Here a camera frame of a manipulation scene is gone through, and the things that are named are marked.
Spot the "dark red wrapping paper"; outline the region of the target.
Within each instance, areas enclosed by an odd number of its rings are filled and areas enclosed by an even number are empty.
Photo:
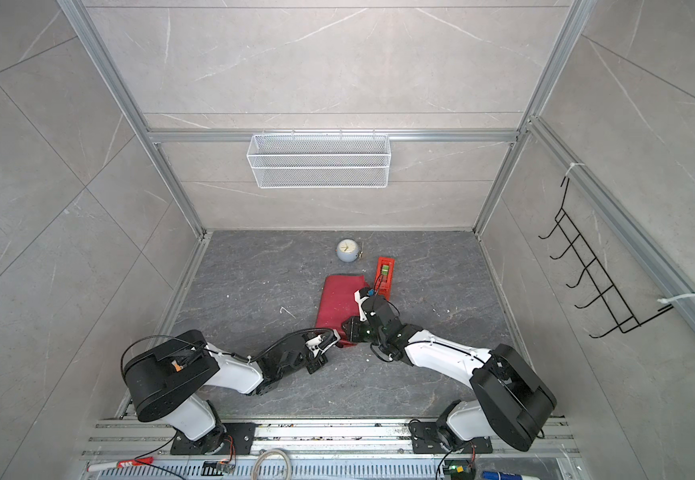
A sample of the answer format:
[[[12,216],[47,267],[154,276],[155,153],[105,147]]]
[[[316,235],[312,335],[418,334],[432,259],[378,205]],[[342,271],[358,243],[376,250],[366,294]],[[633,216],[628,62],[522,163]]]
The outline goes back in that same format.
[[[338,330],[341,335],[339,346],[355,346],[355,343],[348,341],[342,324],[349,318],[359,315],[355,292],[365,287],[367,287],[367,281],[361,275],[330,275],[325,280],[316,327]]]

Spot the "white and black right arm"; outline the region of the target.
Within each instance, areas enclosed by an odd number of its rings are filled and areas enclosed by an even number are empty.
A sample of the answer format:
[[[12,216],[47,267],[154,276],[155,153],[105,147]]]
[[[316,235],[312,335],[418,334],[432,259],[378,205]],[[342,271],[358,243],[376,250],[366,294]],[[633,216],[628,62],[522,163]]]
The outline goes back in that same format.
[[[427,368],[471,387],[475,400],[457,400],[437,418],[435,439],[451,451],[475,438],[497,437],[529,451],[557,407],[557,398],[533,368],[507,344],[485,349],[445,340],[419,326],[375,315],[342,325],[349,343],[377,347],[381,358]]]

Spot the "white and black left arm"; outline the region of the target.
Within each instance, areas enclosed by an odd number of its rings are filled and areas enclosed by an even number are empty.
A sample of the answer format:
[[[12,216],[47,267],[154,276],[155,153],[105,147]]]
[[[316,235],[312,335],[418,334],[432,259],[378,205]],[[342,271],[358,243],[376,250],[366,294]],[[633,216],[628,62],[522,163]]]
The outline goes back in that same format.
[[[163,420],[177,433],[171,454],[206,455],[229,450],[231,433],[208,400],[204,387],[263,395],[302,369],[313,374],[328,362],[327,352],[341,338],[329,328],[302,329],[285,335],[262,352],[241,356],[211,344],[199,330],[163,342],[130,360],[120,371],[138,420]]]

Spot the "red tape dispenser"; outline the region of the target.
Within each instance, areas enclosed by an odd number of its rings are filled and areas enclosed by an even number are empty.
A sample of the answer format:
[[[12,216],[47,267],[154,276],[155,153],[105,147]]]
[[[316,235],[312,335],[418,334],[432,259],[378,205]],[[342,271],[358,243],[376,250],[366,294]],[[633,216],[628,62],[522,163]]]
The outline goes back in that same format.
[[[373,290],[385,299],[391,299],[391,284],[393,283],[393,270],[395,270],[395,259],[391,257],[377,258],[377,272],[375,272],[375,285]]]

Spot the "small round white clock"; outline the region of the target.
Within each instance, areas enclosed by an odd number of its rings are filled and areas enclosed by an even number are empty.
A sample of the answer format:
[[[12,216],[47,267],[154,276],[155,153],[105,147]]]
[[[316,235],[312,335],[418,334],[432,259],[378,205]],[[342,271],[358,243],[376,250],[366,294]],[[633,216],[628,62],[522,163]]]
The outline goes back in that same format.
[[[345,263],[353,263],[361,256],[361,246],[353,239],[343,239],[338,243],[337,256]]]

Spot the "blue and white marker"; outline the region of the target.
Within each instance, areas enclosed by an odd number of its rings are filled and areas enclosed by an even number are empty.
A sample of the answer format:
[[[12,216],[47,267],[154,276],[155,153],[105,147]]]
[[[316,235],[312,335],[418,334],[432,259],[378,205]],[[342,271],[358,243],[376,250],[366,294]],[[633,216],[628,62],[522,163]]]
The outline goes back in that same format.
[[[483,480],[539,480],[539,477],[497,471],[481,472]]]

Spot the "red and white marker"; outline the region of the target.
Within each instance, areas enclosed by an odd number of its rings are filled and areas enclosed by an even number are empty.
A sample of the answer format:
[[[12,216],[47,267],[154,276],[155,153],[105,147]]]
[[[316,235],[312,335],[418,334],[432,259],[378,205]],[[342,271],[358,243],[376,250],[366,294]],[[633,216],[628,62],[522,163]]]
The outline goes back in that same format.
[[[114,462],[96,463],[87,466],[86,471],[89,473],[102,472],[107,470],[115,470],[122,468],[138,467],[138,466],[149,466],[154,462],[153,457],[143,457],[130,460],[121,460]]]

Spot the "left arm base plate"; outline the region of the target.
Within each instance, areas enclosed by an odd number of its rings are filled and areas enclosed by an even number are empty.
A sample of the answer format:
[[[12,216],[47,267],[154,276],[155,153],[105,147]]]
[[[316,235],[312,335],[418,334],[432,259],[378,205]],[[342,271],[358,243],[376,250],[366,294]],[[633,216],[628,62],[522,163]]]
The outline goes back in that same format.
[[[221,423],[214,430],[199,440],[189,440],[183,432],[177,430],[172,443],[171,455],[249,455],[255,438],[255,423]]]

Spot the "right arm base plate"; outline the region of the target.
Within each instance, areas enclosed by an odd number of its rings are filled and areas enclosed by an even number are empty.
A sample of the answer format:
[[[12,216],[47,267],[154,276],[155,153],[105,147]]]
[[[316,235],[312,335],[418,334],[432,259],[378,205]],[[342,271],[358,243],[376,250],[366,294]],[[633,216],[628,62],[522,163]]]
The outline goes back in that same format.
[[[411,435],[411,449],[415,454],[444,454],[455,452],[457,448],[463,449],[465,453],[477,455],[493,453],[493,444],[489,437],[476,437],[459,445],[449,445],[441,439],[435,422],[412,419],[407,424],[407,428]]]

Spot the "aluminium front rail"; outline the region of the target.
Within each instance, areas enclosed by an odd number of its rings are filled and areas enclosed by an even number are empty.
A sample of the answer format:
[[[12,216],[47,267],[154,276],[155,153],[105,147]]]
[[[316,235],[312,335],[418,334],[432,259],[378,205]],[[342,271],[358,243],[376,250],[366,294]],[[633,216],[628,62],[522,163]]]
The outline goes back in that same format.
[[[527,452],[491,439],[493,453],[415,454],[409,418],[233,419],[257,425],[249,455],[171,455],[177,434],[163,423],[133,418],[93,427],[80,460],[85,479],[481,479],[483,471],[585,479],[577,442],[563,418]],[[96,463],[153,457],[149,466],[89,473]]]

